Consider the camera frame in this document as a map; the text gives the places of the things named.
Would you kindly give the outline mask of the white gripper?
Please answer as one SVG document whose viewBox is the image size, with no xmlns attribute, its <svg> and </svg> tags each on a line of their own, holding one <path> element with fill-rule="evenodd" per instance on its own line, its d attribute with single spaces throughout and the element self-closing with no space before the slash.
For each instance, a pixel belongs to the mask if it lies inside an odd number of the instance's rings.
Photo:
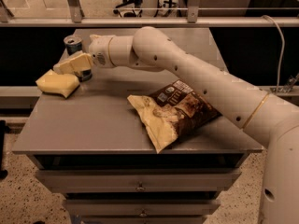
<svg viewBox="0 0 299 224">
<path fill-rule="evenodd" d="M 93 63 L 103 68 L 114 68 L 109 55 L 109 45 L 113 35 L 90 35 L 89 53 L 77 51 L 53 66 L 58 74 L 76 74 L 91 70 Z"/>
</svg>

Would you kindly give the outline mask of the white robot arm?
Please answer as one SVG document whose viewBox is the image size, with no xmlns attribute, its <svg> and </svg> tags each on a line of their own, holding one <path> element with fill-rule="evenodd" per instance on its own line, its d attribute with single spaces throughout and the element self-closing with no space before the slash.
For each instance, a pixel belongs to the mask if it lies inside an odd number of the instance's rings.
<svg viewBox="0 0 299 224">
<path fill-rule="evenodd" d="M 299 224 L 299 107 L 183 49 L 153 27 L 132 36 L 92 35 L 90 60 L 105 68 L 165 69 L 267 149 L 261 224 Z"/>
</svg>

